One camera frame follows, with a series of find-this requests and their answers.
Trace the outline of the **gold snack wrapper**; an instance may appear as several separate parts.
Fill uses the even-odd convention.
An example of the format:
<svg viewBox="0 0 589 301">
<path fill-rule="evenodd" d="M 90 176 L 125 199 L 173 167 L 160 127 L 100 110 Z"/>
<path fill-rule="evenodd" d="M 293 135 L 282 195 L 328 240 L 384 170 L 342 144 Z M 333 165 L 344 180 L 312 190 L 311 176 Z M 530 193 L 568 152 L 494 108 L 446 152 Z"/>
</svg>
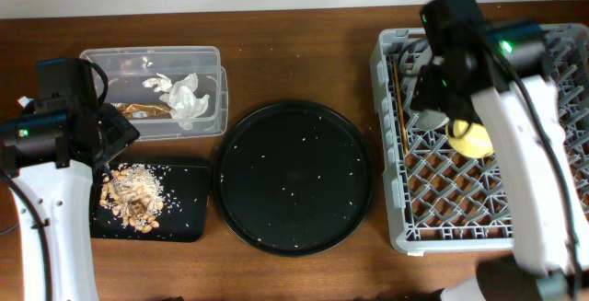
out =
<svg viewBox="0 0 589 301">
<path fill-rule="evenodd" d="M 166 104 L 113 103 L 113 107 L 130 120 L 168 116 L 171 111 Z"/>
</svg>

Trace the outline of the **yellow plastic bowl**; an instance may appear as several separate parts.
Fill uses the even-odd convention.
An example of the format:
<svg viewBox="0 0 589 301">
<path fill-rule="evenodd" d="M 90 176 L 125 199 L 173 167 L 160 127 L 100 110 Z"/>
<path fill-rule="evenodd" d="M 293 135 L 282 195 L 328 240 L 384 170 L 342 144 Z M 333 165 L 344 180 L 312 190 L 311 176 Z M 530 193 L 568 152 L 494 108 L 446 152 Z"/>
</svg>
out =
<svg viewBox="0 0 589 301">
<path fill-rule="evenodd" d="M 462 156 L 484 158 L 494 153 L 487 130 L 481 124 L 454 120 L 445 126 L 445 132 L 449 144 Z"/>
</svg>

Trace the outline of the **peanut and rice scraps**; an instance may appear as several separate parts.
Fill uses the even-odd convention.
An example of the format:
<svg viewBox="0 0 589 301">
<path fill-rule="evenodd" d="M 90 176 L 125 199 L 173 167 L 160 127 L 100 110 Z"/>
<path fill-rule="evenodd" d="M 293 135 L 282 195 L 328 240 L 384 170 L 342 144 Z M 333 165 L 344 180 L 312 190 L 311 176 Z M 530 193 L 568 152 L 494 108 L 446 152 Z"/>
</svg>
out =
<svg viewBox="0 0 589 301">
<path fill-rule="evenodd" d="M 161 227 L 166 215 L 181 213 L 176 192 L 164 187 L 164 177 L 170 176 L 171 166 L 118 163 L 106 168 L 98 205 L 110 212 L 107 223 L 119 219 L 123 228 L 147 234 Z"/>
</svg>

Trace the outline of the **large white tissue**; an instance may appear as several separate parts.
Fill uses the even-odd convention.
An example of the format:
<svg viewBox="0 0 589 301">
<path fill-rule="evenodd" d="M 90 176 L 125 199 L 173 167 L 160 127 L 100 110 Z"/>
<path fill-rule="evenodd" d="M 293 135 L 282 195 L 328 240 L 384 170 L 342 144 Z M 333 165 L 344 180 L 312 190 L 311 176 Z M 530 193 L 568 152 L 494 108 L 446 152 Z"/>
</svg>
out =
<svg viewBox="0 0 589 301">
<path fill-rule="evenodd" d="M 172 83 L 165 75 L 158 74 L 160 84 L 157 86 L 162 92 L 161 101 L 170 107 L 170 116 L 179 120 L 179 126 L 184 130 L 193 128 L 192 122 L 185 119 L 195 119 L 202 116 L 208 109 L 210 95 L 204 94 L 197 98 L 195 91 L 199 85 L 199 77 L 196 73 L 188 74 L 184 79 Z"/>
</svg>

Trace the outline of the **grey round plate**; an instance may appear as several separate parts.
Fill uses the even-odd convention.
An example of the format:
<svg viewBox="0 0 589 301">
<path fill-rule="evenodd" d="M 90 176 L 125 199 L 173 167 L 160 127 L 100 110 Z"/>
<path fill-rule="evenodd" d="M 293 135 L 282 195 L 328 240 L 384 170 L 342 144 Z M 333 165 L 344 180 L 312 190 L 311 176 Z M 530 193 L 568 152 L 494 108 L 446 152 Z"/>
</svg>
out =
<svg viewBox="0 0 589 301">
<path fill-rule="evenodd" d="M 432 57 L 427 40 L 419 38 L 408 41 L 401 48 L 396 60 L 402 115 L 408 122 L 416 117 L 413 127 L 425 132 L 444 127 L 448 122 L 448 118 L 442 112 L 416 111 L 410 107 L 411 102 L 416 98 L 415 87 L 420 70 L 430 62 Z"/>
</svg>

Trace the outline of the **small white tissue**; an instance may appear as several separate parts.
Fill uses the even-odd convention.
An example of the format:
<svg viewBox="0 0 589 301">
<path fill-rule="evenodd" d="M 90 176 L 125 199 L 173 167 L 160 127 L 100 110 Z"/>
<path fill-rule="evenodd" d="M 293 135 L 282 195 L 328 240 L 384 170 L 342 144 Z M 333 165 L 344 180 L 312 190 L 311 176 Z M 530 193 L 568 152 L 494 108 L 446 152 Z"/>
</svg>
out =
<svg viewBox="0 0 589 301">
<path fill-rule="evenodd" d="M 167 76 L 157 73 L 156 77 L 144 80 L 142 85 L 145 88 L 152 88 L 155 92 L 168 93 L 172 88 L 172 81 Z"/>
</svg>

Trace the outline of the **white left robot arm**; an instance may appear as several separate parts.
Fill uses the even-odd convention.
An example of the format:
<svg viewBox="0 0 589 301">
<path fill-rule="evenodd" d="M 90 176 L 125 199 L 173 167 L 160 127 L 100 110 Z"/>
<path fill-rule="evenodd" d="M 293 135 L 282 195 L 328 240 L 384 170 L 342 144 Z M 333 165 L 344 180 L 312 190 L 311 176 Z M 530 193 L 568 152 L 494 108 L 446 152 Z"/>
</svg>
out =
<svg viewBox="0 0 589 301">
<path fill-rule="evenodd" d="M 2 124 L 1 179 L 18 210 L 26 299 L 98 299 L 89 226 L 94 177 L 138 137 L 109 103 Z"/>
</svg>

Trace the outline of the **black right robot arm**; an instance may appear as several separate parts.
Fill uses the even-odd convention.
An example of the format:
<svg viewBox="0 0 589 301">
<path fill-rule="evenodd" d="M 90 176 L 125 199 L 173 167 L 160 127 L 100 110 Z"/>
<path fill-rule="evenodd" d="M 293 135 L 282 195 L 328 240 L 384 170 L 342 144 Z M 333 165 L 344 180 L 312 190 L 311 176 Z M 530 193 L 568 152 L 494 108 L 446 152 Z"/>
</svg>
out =
<svg viewBox="0 0 589 301">
<path fill-rule="evenodd" d="M 410 104 L 490 137 L 514 229 L 511 255 L 479 263 L 438 300 L 575 299 L 588 287 L 588 222 L 558 119 L 543 29 L 495 25 L 476 0 L 432 0 L 420 13 L 432 60 Z"/>
</svg>

